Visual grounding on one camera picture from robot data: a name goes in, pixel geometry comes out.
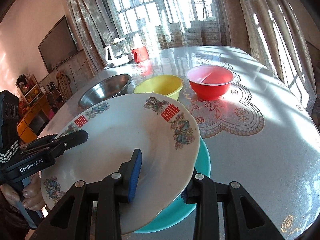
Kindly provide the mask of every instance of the electric kettle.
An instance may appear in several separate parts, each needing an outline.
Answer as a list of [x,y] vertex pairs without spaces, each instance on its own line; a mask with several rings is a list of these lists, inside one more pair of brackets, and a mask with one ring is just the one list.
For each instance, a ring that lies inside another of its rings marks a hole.
[[115,38],[108,46],[105,47],[106,61],[113,63],[115,67],[127,64],[133,60],[131,49],[125,38]]

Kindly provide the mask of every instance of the pink object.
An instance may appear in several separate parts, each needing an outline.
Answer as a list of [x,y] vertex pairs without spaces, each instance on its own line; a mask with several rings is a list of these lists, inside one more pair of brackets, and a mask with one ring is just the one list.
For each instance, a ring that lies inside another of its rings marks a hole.
[[54,112],[52,111],[52,109],[50,109],[49,111],[49,120],[51,120],[54,117]]
[[224,67],[202,65],[190,69],[186,78],[199,98],[213,101],[228,91],[234,74]]
[[142,46],[141,48],[136,48],[131,50],[133,54],[133,60],[135,63],[140,63],[149,58],[149,53],[147,51],[146,46]]

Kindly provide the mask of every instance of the television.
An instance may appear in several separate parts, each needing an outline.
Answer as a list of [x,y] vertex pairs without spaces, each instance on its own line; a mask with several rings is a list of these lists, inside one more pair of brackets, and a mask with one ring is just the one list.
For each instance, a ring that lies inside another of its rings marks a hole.
[[66,16],[49,31],[38,49],[49,73],[78,52]]

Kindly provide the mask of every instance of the orange cabinet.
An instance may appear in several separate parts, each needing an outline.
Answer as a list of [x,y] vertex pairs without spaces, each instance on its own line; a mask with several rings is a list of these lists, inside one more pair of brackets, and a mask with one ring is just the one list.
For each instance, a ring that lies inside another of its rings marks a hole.
[[31,123],[32,120],[34,118],[38,118],[38,120],[41,120],[39,118],[42,118],[43,121],[41,122],[44,122],[45,125],[49,122],[50,110],[51,108],[47,100],[47,96],[44,95],[23,116],[23,119],[18,124],[18,134],[25,143],[35,140],[37,138],[37,134],[40,134],[41,132],[39,127],[37,128],[34,126],[34,124]]

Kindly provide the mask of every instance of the red bowl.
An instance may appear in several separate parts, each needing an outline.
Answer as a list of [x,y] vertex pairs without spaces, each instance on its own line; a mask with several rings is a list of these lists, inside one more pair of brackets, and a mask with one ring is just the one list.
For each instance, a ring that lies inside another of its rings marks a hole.
[[202,65],[190,69],[186,78],[191,88],[203,100],[217,100],[230,88],[234,79],[232,71],[221,66]]

